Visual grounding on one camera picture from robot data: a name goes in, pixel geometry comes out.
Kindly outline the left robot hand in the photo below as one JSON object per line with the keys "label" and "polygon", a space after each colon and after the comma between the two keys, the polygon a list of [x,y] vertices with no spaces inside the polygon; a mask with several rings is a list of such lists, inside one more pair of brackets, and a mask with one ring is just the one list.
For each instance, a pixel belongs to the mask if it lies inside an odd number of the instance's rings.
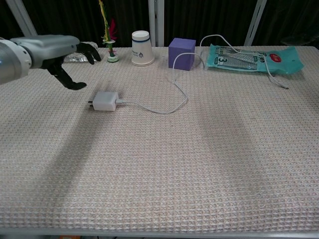
{"label": "left robot hand", "polygon": [[25,49],[31,57],[32,69],[44,69],[53,75],[64,87],[80,90],[87,86],[84,82],[76,83],[62,68],[64,58],[73,53],[83,54],[90,64],[101,61],[101,57],[91,44],[81,42],[71,35],[37,35],[17,37],[11,41]]}

